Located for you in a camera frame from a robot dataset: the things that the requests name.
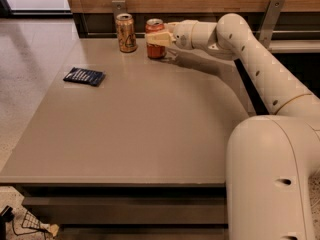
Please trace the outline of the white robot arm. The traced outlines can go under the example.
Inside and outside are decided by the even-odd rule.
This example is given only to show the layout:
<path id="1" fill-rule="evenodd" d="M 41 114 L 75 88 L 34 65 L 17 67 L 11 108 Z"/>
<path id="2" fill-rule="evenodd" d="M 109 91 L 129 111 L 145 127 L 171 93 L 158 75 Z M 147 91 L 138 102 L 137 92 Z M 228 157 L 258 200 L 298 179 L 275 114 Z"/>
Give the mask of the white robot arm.
<path id="1" fill-rule="evenodd" d="M 268 110 L 241 122 L 228 141 L 229 240 L 315 240 L 308 180 L 320 169 L 319 98 L 256 39 L 238 14 L 215 23 L 168 23 L 145 39 L 240 60 Z"/>

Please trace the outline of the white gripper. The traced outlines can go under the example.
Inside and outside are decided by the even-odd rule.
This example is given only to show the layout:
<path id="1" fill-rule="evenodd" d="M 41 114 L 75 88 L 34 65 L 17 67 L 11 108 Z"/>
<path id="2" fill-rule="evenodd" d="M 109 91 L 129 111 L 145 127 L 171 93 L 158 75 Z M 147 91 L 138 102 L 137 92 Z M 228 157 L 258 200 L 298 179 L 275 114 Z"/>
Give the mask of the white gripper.
<path id="1" fill-rule="evenodd" d="M 147 33 L 145 39 L 152 45 L 169 47 L 175 42 L 180 49 L 192 50 L 194 48 L 192 34 L 196 24 L 195 20 L 165 23 L 165 29 L 168 31 Z"/>

